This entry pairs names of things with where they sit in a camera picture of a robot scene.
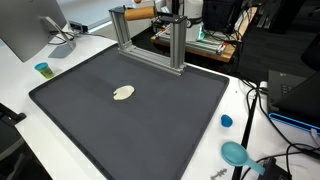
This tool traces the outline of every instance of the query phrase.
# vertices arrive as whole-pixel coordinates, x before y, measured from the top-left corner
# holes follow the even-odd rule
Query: blue spoon
[[[244,166],[247,165],[251,169],[257,171],[259,174],[263,175],[265,169],[254,162],[248,155],[246,149],[240,144],[235,142],[226,142],[221,147],[222,158],[232,166]]]

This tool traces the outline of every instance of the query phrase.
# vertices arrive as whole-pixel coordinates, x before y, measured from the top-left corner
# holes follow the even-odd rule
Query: gray rubber mat
[[[228,82],[192,67],[171,75],[112,46],[30,97],[106,178],[173,180],[181,178]],[[134,94],[113,100],[124,85]]]

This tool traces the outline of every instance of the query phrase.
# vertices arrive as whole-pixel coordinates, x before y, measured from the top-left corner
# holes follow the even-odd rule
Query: white table
[[[260,86],[267,87],[267,83],[262,82]],[[262,95],[261,102],[263,109],[267,112],[267,96]],[[291,142],[317,147],[310,133],[277,121],[273,122]],[[284,141],[272,127],[257,103],[247,147],[250,157],[256,161],[263,157],[283,154],[286,152],[288,146],[289,144]],[[293,147],[290,149],[290,152],[296,151],[297,150]],[[276,159],[276,164],[287,171],[285,156]],[[293,180],[319,179],[320,161],[303,154],[297,154],[289,156],[289,163]],[[258,174],[255,171],[250,170],[245,179],[256,180],[257,178]]]
[[[17,113],[24,112],[27,115],[16,128],[53,179],[105,179],[28,96],[32,89],[46,81],[34,70],[37,63],[48,62],[58,75],[116,42],[83,36],[77,38],[76,43],[74,52],[65,59],[47,58],[55,47],[48,45],[26,63],[22,63],[8,47],[0,47],[0,102]],[[236,78],[229,78],[229,86],[182,177],[184,180],[208,180],[224,168],[228,171],[223,179],[232,177],[234,168],[221,158],[220,148],[230,140],[241,143],[248,118],[245,100],[248,87]],[[223,114],[233,118],[234,123],[230,128],[222,127],[220,117]]]

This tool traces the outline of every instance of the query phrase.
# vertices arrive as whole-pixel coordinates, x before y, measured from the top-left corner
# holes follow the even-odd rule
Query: white desk surface
[[[65,59],[47,58],[55,47],[48,45],[26,63],[22,63],[8,47],[0,47],[0,102],[17,113],[24,112],[27,115],[16,128],[53,179],[105,179],[28,95],[46,81],[34,70],[37,63],[48,62],[58,75],[116,42],[83,36],[77,38],[76,43],[74,52]],[[241,143],[248,118],[245,95],[249,88],[240,80],[229,78],[229,86],[182,177],[184,180],[209,180],[224,168],[228,171],[221,179],[231,179],[233,175],[234,168],[221,158],[220,148],[230,140]],[[233,119],[230,128],[222,127],[220,117],[223,114]]]
[[[266,82],[262,82],[261,87],[267,87]],[[267,112],[267,96],[262,95],[262,107]],[[310,133],[297,129],[295,127],[273,121],[279,130],[293,143],[308,144],[317,147]],[[289,144],[285,142],[281,136],[272,127],[271,123],[262,113],[257,103],[256,111],[253,118],[252,128],[248,142],[249,156],[254,160],[258,160],[267,156],[283,154],[286,152]],[[296,152],[295,148],[291,148],[290,152]],[[287,171],[285,156],[276,158],[276,164]],[[289,156],[289,168],[293,180],[317,180],[320,176],[320,161],[303,154]],[[256,180],[258,174],[253,170],[247,174],[245,179]]]

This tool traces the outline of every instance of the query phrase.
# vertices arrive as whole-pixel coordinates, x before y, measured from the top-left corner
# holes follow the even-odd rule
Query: orange object
[[[156,17],[156,9],[154,6],[148,6],[144,8],[127,9],[124,12],[124,17],[127,21],[139,20],[139,19],[151,19]]]

